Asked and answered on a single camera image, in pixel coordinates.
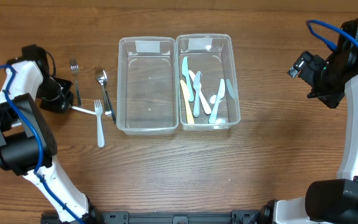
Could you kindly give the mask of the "white plastic fork thin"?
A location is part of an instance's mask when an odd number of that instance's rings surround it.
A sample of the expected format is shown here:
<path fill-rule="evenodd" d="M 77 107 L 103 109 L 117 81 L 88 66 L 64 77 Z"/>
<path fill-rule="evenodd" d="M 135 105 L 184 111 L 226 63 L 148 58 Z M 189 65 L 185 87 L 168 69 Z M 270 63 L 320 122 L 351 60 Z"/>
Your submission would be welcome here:
<path fill-rule="evenodd" d="M 70 106 L 70 109 L 73 109 L 73 110 L 76 110 L 76 111 L 80 111 L 80 112 L 82 112 L 82 113 L 87 113 L 87 114 L 96 115 L 96 113 L 95 113 L 94 111 L 87 110 L 87 109 L 84 109 L 84 108 L 80 108 L 80 107 L 77 107 L 77 106 Z"/>

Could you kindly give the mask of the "light blue plastic knife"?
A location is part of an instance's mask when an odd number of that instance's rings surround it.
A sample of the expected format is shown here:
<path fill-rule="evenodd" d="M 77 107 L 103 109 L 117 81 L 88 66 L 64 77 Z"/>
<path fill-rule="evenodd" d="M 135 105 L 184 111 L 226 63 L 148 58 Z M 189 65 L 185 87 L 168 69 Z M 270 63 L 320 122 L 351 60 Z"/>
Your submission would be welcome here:
<path fill-rule="evenodd" d="M 219 89 L 218 89 L 218 93 L 216 95 L 216 101 L 214 103 L 212 112 L 209 116 L 209 124 L 214 124 L 216 122 L 219 104 L 225 95 L 225 91 L 226 91 L 225 81 L 224 81 L 224 79 L 220 79 Z"/>

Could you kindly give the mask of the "pale white plastic knife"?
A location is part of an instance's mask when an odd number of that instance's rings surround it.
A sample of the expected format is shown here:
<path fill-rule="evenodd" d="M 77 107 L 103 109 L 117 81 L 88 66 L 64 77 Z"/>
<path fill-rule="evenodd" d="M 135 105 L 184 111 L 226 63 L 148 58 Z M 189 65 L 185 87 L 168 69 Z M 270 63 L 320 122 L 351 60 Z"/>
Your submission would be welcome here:
<path fill-rule="evenodd" d="M 193 88 L 195 89 L 195 100 L 193 106 L 193 116 L 198 118 L 200 116 L 200 80 L 201 72 L 197 71 L 193 81 Z"/>

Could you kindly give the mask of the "mint green plastic knife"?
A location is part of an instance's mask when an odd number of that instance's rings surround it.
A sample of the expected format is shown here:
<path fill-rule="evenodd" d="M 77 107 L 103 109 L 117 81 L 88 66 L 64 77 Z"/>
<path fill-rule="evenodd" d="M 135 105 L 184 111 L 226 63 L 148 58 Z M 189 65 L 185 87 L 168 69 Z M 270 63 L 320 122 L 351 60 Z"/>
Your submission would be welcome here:
<path fill-rule="evenodd" d="M 185 56 L 182 60 L 181 73 L 185 77 L 185 80 L 186 80 L 186 85 L 187 85 L 188 92 L 189 92 L 188 101 L 194 102 L 195 97 L 193 94 L 192 85 L 191 85 L 191 81 L 190 81 L 190 75 L 189 75 L 189 71 L 188 71 L 188 57 L 187 56 Z"/>

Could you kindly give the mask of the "yellow plastic knife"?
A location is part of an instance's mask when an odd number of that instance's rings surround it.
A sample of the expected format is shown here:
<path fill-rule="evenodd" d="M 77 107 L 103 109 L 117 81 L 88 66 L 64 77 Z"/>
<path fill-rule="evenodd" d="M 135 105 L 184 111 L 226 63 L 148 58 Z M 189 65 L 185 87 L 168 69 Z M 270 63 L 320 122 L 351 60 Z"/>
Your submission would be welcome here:
<path fill-rule="evenodd" d="M 190 108 L 190 102 L 189 102 L 190 92 L 189 92 L 188 86 L 184 80 L 180 80 L 180 88 L 181 88 L 181 93 L 183 95 L 183 100 L 185 103 L 186 122 L 187 122 L 187 124 L 194 124 L 195 121 L 194 121 L 193 113 Z"/>

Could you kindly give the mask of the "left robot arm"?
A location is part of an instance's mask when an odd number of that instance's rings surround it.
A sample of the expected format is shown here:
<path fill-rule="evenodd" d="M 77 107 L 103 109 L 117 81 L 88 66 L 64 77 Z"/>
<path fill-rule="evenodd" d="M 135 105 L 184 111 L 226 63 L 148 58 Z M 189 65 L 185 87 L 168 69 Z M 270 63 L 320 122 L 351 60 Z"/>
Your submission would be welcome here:
<path fill-rule="evenodd" d="M 34 184 L 57 211 L 57 223 L 104 223 L 57 159 L 57 142 L 40 110 L 64 113 L 73 104 L 71 81 L 57 78 L 51 54 L 33 44 L 0 65 L 0 168 Z"/>

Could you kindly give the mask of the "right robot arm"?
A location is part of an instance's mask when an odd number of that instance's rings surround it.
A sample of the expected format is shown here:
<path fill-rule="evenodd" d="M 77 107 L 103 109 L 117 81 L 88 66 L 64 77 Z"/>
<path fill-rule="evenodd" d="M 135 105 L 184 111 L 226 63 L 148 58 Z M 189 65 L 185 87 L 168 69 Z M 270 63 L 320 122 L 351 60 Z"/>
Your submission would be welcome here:
<path fill-rule="evenodd" d="M 336 178 L 313 182 L 304 197 L 269 201 L 251 223 L 358 223 L 358 18 L 336 32 L 337 42 L 326 41 L 328 58 L 303 52 L 288 71 L 309 84 L 309 98 L 328 108 L 347 101 L 346 142 Z"/>

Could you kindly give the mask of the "right clear plastic container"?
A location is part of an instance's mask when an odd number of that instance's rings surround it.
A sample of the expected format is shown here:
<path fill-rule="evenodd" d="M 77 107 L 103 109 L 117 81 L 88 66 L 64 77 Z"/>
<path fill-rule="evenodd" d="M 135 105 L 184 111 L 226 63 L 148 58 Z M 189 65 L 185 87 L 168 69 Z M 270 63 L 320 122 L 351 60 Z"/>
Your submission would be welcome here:
<path fill-rule="evenodd" d="M 185 131 L 215 131 L 230 129 L 241 120 L 239 95 L 237 90 L 236 67 L 231 37 L 227 34 L 187 34 L 176 39 L 180 80 L 182 60 L 188 57 L 188 70 L 201 72 L 200 90 L 213 109 L 219 89 L 220 79 L 225 81 L 225 95 L 220 101 L 217 119 L 209 124 L 210 114 L 204 112 L 200 101 L 200 116 L 194 124 L 187 124 L 185 103 L 181 99 L 180 122 Z"/>

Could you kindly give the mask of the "clear plastic container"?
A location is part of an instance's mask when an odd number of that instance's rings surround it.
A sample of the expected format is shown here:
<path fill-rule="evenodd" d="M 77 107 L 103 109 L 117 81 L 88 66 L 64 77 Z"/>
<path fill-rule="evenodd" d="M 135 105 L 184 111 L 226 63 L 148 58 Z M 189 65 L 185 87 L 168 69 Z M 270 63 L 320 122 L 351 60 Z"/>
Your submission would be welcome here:
<path fill-rule="evenodd" d="M 126 135 L 173 134 L 178 127 L 177 50 L 171 37 L 119 41 L 116 126 Z"/>
<path fill-rule="evenodd" d="M 215 131 L 230 129 L 241 120 L 239 95 L 237 90 L 236 67 L 231 37 L 227 34 L 187 34 L 176 39 L 180 80 L 182 60 L 188 57 L 188 70 L 201 72 L 200 90 L 213 109 L 219 89 L 220 79 L 225 81 L 225 95 L 220 101 L 217 119 L 209 124 L 210 114 L 204 112 L 200 101 L 200 116 L 194 124 L 187 124 L 185 103 L 181 99 L 180 122 L 185 131 Z"/>

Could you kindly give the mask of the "left clear plastic container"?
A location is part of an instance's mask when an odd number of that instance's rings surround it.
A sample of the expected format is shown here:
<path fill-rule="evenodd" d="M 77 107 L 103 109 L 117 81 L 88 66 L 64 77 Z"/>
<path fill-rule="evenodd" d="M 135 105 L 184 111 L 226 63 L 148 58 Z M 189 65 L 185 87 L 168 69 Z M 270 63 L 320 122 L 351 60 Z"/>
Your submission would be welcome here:
<path fill-rule="evenodd" d="M 177 50 L 171 37 L 119 41 L 116 126 L 126 135 L 173 134 L 178 127 Z"/>

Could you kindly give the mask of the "matte steel fork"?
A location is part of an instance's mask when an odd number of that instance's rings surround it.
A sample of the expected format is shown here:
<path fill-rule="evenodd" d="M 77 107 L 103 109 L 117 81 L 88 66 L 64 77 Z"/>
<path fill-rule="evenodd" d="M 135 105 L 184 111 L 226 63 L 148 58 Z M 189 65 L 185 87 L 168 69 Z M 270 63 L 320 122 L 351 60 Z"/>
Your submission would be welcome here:
<path fill-rule="evenodd" d="M 82 102 L 81 102 L 81 96 L 80 96 L 80 91 L 79 91 L 79 86 L 78 86 L 78 75 L 79 75 L 79 66 L 78 63 L 75 59 L 70 59 L 70 69 L 72 72 L 72 75 L 74 77 L 74 84 L 75 84 L 75 90 L 76 90 L 76 97 L 77 97 L 77 105 L 78 107 L 82 107 Z"/>

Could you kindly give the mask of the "shiny steel fork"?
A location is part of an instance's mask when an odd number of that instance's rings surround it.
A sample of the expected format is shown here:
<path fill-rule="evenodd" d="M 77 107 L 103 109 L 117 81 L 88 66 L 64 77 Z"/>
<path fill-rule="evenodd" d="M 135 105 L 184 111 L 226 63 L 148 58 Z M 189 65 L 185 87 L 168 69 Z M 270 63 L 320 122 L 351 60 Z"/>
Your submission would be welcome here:
<path fill-rule="evenodd" d="M 104 114 L 106 116 L 112 116 L 112 109 L 110 106 L 110 100 L 107 91 L 108 76 L 102 67 L 95 67 L 95 77 L 98 83 L 101 85 L 103 93 Z"/>

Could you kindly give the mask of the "dark handled steel fork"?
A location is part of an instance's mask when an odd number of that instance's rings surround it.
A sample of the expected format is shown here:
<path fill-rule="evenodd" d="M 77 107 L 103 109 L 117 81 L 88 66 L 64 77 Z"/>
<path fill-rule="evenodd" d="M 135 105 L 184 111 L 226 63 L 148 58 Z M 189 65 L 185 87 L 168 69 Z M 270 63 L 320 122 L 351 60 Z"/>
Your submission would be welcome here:
<path fill-rule="evenodd" d="M 111 103 L 111 99 L 110 99 L 110 97 L 109 97 L 108 87 L 107 87 L 107 84 L 108 84 L 108 75 L 107 75 L 107 73 L 105 72 L 104 69 L 102 69 L 102 72 L 103 72 L 103 77 L 104 77 L 104 92 L 105 92 L 105 95 L 106 95 L 106 100 L 107 100 L 107 102 L 108 102 L 108 106 L 109 106 L 109 110 L 110 110 L 110 112 L 111 112 L 112 120 L 113 120 L 114 124 L 116 125 L 116 114 L 115 114 L 113 105 L 112 105 L 112 103 Z"/>

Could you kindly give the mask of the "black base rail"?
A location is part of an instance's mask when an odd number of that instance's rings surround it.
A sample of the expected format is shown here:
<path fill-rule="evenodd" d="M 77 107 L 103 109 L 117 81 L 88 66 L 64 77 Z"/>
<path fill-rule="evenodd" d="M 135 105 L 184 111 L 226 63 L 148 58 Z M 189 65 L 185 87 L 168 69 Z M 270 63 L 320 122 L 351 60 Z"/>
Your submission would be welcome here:
<path fill-rule="evenodd" d="M 195 213 L 129 213 L 123 211 L 101 212 L 85 218 L 83 223 L 100 224 L 245 224 L 258 223 L 258 210 L 233 210 L 231 212 Z"/>

